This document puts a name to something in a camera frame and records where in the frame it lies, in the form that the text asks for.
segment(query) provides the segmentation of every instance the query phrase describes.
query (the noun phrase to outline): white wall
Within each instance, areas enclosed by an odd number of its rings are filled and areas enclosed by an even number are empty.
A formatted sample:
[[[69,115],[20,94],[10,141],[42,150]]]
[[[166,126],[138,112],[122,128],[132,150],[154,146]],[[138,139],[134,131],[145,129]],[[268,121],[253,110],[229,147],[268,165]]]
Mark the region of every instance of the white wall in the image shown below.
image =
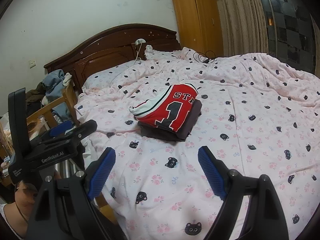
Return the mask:
[[[0,20],[0,115],[7,111],[10,92],[34,89],[42,81],[45,64],[127,23],[177,31],[172,0],[13,0]]]

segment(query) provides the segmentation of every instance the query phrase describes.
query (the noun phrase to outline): pink bedsheet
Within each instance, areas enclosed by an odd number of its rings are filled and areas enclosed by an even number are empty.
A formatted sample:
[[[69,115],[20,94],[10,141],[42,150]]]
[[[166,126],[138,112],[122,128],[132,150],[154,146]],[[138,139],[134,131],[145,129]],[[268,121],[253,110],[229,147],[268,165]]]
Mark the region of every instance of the pink bedsheet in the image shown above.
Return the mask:
[[[111,88],[88,89],[79,96],[79,121],[98,124],[89,137],[95,149],[91,159],[106,147],[116,150],[103,195],[129,239],[204,239],[222,204],[197,160],[198,148],[207,145],[243,175],[270,176],[290,239],[295,239],[320,202],[320,80],[266,54],[203,64],[194,61],[193,53],[184,48],[179,58],[136,64]],[[203,104],[186,142],[141,137],[128,108],[166,90],[168,83],[184,82],[198,89]],[[165,166],[168,158],[178,161],[174,168]],[[231,239],[241,231],[248,201],[244,197]],[[188,223],[201,223],[197,235],[185,233]]]

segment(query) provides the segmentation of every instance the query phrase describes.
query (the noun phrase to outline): beige curtain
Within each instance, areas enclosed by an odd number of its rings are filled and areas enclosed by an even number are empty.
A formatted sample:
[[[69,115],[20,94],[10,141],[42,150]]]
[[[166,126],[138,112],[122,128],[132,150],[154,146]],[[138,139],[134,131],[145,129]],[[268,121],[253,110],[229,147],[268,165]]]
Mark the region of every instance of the beige curtain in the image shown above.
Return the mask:
[[[315,41],[316,41],[316,69],[315,75],[320,78],[320,30],[318,25],[316,24],[315,20],[311,16],[313,30],[315,32]]]
[[[268,53],[268,35],[261,0],[217,0],[225,56]]]

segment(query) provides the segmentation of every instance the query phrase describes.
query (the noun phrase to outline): basketball jersey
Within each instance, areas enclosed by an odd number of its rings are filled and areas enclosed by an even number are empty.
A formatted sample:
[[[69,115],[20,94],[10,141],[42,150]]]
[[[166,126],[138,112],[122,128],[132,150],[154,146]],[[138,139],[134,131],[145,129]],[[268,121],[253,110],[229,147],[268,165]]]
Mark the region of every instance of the basketball jersey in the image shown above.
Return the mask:
[[[177,132],[197,95],[192,84],[172,85],[164,93],[130,109],[130,112],[141,122]]]

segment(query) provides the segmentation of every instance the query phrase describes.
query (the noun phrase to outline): pile of clothes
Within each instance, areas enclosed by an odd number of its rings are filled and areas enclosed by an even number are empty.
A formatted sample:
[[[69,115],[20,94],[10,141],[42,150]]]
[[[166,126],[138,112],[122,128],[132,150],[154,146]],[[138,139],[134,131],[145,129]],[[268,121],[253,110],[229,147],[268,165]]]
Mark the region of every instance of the pile of clothes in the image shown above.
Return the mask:
[[[170,86],[164,93],[129,109],[138,120],[141,136],[165,141],[185,141],[191,133],[202,104],[189,83]]]
[[[27,117],[38,111],[42,106],[62,97],[62,89],[71,82],[72,75],[64,74],[62,69],[49,73],[36,89],[26,93]],[[59,121],[71,119],[66,103],[53,108],[53,114]]]

